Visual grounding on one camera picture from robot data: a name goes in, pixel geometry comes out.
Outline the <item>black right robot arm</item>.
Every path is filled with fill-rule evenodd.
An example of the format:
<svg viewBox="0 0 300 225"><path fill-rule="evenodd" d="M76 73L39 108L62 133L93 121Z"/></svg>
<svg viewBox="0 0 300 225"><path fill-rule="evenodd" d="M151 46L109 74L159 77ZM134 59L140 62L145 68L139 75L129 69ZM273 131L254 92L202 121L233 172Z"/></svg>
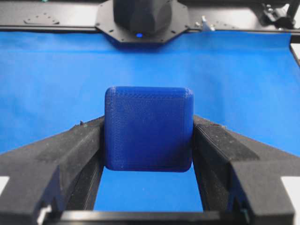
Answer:
<svg viewBox="0 0 300 225"><path fill-rule="evenodd" d="M114 0L114 21L132 33L155 35L172 20L171 0Z"/></svg>

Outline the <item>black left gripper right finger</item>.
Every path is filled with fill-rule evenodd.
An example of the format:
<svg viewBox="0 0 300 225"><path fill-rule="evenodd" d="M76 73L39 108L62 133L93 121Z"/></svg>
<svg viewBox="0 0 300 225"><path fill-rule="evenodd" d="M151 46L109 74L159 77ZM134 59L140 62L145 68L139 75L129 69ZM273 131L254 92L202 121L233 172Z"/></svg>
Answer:
<svg viewBox="0 0 300 225"><path fill-rule="evenodd" d="M300 222L300 159L210 120L193 118L193 165L204 211L250 225Z"/></svg>

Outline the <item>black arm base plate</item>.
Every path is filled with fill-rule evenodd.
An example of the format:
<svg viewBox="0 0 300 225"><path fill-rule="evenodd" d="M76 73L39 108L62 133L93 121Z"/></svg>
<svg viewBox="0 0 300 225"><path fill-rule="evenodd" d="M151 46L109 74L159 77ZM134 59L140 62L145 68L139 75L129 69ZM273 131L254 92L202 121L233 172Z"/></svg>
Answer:
<svg viewBox="0 0 300 225"><path fill-rule="evenodd" d="M107 0L95 28L113 45L163 45L189 29L186 5L177 0Z"/></svg>

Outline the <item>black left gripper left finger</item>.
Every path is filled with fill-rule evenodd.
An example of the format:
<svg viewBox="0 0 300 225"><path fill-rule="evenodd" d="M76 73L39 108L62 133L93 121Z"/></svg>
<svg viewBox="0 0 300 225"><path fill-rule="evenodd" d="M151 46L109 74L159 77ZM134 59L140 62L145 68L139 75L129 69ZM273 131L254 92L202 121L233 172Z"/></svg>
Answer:
<svg viewBox="0 0 300 225"><path fill-rule="evenodd" d="M36 225L42 209L94 208L103 171L104 117L2 153L0 222Z"/></svg>

